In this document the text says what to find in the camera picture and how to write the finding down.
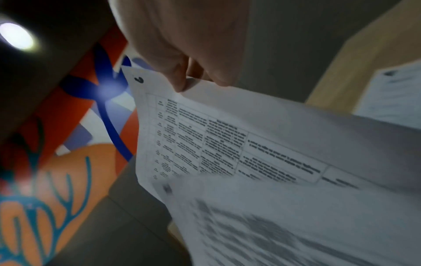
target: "light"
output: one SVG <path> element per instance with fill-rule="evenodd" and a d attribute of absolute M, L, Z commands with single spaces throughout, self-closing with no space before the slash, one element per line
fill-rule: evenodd
<path fill-rule="evenodd" d="M 0 25 L 0 35 L 13 47 L 28 50 L 34 46 L 34 40 L 27 30 L 14 23 Z"/>

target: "mural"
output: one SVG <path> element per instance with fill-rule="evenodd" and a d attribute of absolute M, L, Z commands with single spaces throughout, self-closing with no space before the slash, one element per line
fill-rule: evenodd
<path fill-rule="evenodd" d="M 150 67 L 126 46 L 110 29 L 0 146 L 0 265 L 50 261 L 135 154 L 137 112 L 120 66 Z"/>

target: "hand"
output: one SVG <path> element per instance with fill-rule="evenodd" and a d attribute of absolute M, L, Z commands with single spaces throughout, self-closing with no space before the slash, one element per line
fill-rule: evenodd
<path fill-rule="evenodd" d="M 184 90 L 186 75 L 208 75 L 220 86 L 234 84 L 241 70 L 249 4 L 249 0 L 110 0 L 128 42 L 176 92 Z"/>

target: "paper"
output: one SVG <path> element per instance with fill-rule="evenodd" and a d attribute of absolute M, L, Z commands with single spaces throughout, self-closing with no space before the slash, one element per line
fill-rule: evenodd
<path fill-rule="evenodd" d="M 420 187 L 418 132 L 206 81 L 175 93 L 157 72 L 123 72 L 139 117 L 136 175 L 158 199 L 152 181 L 199 173 L 302 185 Z"/>
<path fill-rule="evenodd" d="M 421 129 L 421 60 L 379 70 L 355 114 Z"/>
<path fill-rule="evenodd" d="M 194 265 L 419 265 L 421 197 L 242 177 L 157 184 Z"/>

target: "wooden table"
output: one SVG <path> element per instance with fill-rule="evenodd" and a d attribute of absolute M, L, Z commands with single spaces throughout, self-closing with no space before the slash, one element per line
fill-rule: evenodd
<path fill-rule="evenodd" d="M 421 58 L 421 1 L 403 0 L 349 38 L 306 104 L 351 113 L 377 69 Z M 171 222 L 168 233 L 186 247 Z"/>

